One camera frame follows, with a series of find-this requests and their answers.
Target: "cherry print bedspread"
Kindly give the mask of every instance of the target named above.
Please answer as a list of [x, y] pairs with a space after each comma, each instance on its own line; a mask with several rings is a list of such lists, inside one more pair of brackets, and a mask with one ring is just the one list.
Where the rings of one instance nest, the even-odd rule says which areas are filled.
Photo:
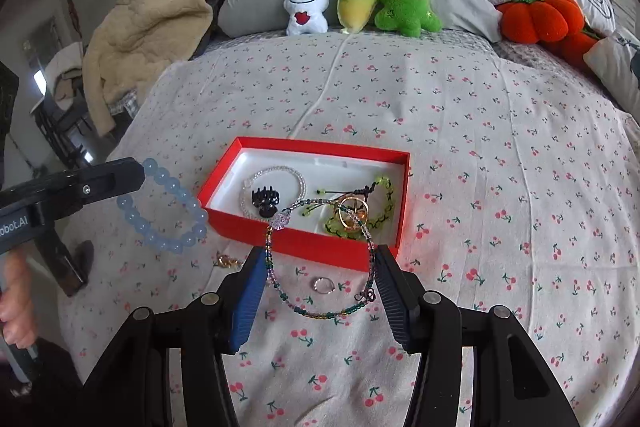
[[[463, 307], [507, 305], [581, 424], [607, 425], [638, 381], [640, 176], [628, 116], [579, 77], [503, 60], [481, 38], [344, 39], [273, 37], [174, 64], [112, 157], [153, 156], [196, 191], [238, 135], [286, 137], [298, 128], [300, 139], [409, 151], [403, 269]], [[314, 110], [299, 124], [307, 107]], [[135, 199], [170, 235], [191, 226], [155, 184]], [[87, 288], [60, 296], [82, 378], [132, 309], [187, 305], [228, 273], [215, 266], [217, 251], [242, 259], [249, 250], [211, 231], [183, 255], [157, 254], [114, 201], [73, 216], [64, 239], [90, 239], [96, 249]], [[274, 259], [288, 293], [313, 311], [352, 303], [365, 279]], [[330, 277], [338, 291], [315, 293], [315, 277]], [[470, 356], [459, 425], [470, 416]], [[394, 342], [380, 300], [346, 319], [313, 321], [288, 311], [270, 287], [249, 341], [225, 358], [242, 426], [402, 425], [417, 363]], [[184, 425], [178, 356], [171, 390], [175, 424]]]

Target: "red heart on plush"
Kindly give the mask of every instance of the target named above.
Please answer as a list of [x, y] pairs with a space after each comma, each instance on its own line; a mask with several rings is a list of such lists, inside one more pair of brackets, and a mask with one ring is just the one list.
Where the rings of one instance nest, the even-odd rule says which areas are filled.
[[295, 14], [294, 17], [296, 18], [296, 22], [300, 24], [300, 26], [304, 26], [306, 23], [309, 22], [309, 19], [311, 19], [311, 17], [309, 17], [309, 14], [307, 12], [298, 12]]

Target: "silver bolt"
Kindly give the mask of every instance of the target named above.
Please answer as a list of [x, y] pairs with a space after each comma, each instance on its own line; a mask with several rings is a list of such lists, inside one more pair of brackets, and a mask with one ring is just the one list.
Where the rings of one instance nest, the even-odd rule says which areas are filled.
[[137, 321], [143, 321], [149, 316], [149, 308], [138, 308], [133, 312], [133, 318]]
[[442, 301], [442, 297], [440, 297], [440, 294], [436, 292], [427, 292], [422, 298], [429, 304], [438, 304]]
[[494, 314], [501, 319], [508, 319], [511, 315], [511, 310], [508, 309], [507, 306], [496, 306], [494, 308]]
[[220, 300], [217, 293], [205, 293], [202, 297], [200, 297], [200, 302], [205, 306], [213, 306], [216, 302]]

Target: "blue bead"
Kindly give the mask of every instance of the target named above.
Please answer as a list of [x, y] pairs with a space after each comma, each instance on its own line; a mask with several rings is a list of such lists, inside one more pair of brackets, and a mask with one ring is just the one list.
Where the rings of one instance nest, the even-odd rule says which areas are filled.
[[145, 235], [146, 230], [151, 228], [151, 223], [149, 223], [144, 217], [140, 216], [133, 222], [133, 227], [136, 229], [136, 232]]
[[164, 182], [169, 178], [169, 171], [164, 167], [159, 168], [154, 174], [154, 179], [158, 185], [164, 185]]
[[175, 194], [178, 190], [180, 190], [180, 181], [178, 178], [169, 178], [165, 182], [164, 186], [166, 187], [166, 191], [169, 194]]
[[158, 162], [153, 158], [147, 158], [142, 162], [142, 166], [145, 168], [146, 176], [153, 176], [158, 170]]
[[145, 231], [145, 245], [149, 245], [150, 247], [156, 245], [158, 243], [159, 237], [160, 234], [156, 232], [156, 230], [149, 227], [148, 230]]
[[180, 237], [180, 242], [184, 247], [192, 247], [196, 244], [196, 236], [193, 232], [185, 232]]
[[169, 240], [163, 235], [159, 235], [156, 239], [156, 248], [159, 251], [168, 251], [169, 250]]
[[204, 210], [204, 208], [199, 208], [191, 214], [196, 218], [198, 223], [206, 223], [209, 220], [209, 214], [207, 214], [207, 211]]
[[200, 202], [198, 198], [194, 198], [193, 196], [184, 202], [184, 206], [187, 207], [189, 212], [194, 212], [200, 209]]
[[128, 194], [123, 194], [117, 197], [116, 204], [122, 210], [129, 210], [133, 206], [133, 198]]
[[133, 223], [135, 223], [135, 221], [140, 217], [140, 213], [139, 211], [136, 210], [136, 208], [132, 208], [130, 210], [127, 210], [127, 212], [124, 213], [124, 219], [125, 221], [127, 221], [127, 223], [131, 223], [133, 225]]
[[182, 253], [182, 243], [177, 239], [170, 239], [169, 251], [173, 253]]
[[205, 237], [207, 237], [207, 227], [202, 223], [193, 225], [191, 227], [191, 232], [193, 232], [193, 235], [195, 235], [198, 239], [204, 239]]
[[189, 198], [191, 198], [191, 193], [183, 187], [178, 189], [178, 191], [175, 193], [175, 197], [178, 201], [180, 201], [180, 203], [184, 203]]

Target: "open box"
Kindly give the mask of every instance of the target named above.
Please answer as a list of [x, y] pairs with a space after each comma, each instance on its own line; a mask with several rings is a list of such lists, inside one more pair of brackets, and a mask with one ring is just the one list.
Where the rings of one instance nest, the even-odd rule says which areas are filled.
[[[409, 153], [373, 147], [237, 137], [198, 194], [213, 229], [224, 237], [248, 245], [263, 245], [267, 224], [244, 216], [240, 198], [248, 198], [245, 199], [246, 207], [255, 209], [250, 201], [251, 190], [245, 192], [242, 187], [256, 172], [279, 165], [289, 166], [302, 174], [306, 182], [305, 199], [321, 197], [316, 194], [318, 188], [353, 190], [370, 185], [377, 176], [388, 176], [393, 184], [396, 206], [392, 219], [372, 235], [374, 242], [387, 245], [394, 257], [398, 255], [409, 179]], [[279, 191], [279, 209], [293, 203], [298, 196], [298, 182], [289, 172], [268, 172], [255, 181], [253, 188], [263, 185], [273, 185]], [[369, 200], [372, 215], [376, 213], [373, 198], [375, 195], [380, 197], [381, 193], [374, 191]], [[273, 233], [273, 250], [316, 263], [368, 271], [369, 255], [364, 241], [342, 239], [324, 231], [324, 222], [332, 210], [325, 205], [309, 216], [302, 216], [302, 207], [294, 210], [288, 227]]]

